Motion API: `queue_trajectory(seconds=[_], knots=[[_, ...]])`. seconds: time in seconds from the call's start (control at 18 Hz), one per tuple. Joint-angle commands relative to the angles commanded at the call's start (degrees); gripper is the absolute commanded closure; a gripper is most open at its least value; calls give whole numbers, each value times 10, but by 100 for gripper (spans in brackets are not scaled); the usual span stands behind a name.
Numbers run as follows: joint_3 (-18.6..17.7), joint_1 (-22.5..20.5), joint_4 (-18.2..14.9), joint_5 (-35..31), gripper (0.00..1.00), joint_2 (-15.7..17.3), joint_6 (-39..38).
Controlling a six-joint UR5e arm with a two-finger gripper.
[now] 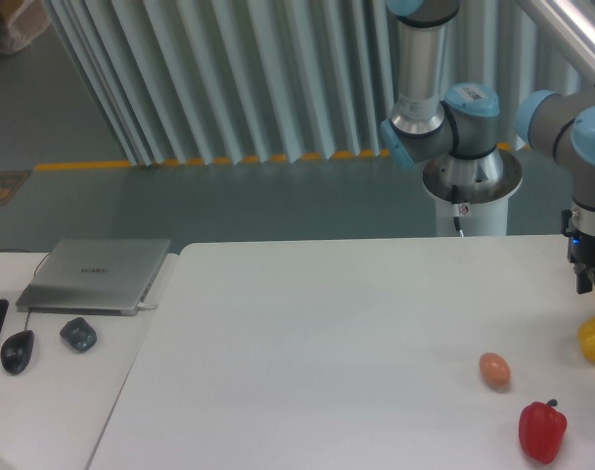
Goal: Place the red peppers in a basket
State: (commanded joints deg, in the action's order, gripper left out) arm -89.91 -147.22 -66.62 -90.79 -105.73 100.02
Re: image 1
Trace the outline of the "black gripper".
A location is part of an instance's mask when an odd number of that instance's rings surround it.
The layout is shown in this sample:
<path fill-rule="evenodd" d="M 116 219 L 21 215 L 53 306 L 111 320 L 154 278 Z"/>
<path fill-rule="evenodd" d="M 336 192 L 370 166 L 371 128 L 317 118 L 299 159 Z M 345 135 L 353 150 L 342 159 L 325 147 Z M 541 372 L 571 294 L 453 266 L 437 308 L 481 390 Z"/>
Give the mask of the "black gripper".
<path fill-rule="evenodd" d="M 591 291 L 587 268 L 595 268 L 595 211 L 578 204 L 561 212 L 561 233 L 570 239 L 568 260 L 574 265 L 575 289 L 579 295 Z"/>

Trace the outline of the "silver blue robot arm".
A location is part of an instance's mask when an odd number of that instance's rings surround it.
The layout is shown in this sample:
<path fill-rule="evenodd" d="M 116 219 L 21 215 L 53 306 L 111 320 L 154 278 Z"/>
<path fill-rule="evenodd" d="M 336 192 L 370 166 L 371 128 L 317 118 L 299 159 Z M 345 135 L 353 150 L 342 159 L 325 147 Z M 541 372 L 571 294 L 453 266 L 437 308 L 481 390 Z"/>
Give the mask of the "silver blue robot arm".
<path fill-rule="evenodd" d="M 398 98 L 381 132 L 402 165 L 424 163 L 424 185 L 452 207 L 510 196 L 522 175 L 497 148 L 499 100 L 489 87 L 439 89 L 446 30 L 456 1 L 390 1 L 401 37 Z M 540 90 L 516 114 L 518 136 L 572 178 L 562 212 L 568 259 L 579 293 L 595 292 L 595 7 L 587 1 L 525 1 L 522 10 L 552 39 L 591 86 L 571 95 Z"/>

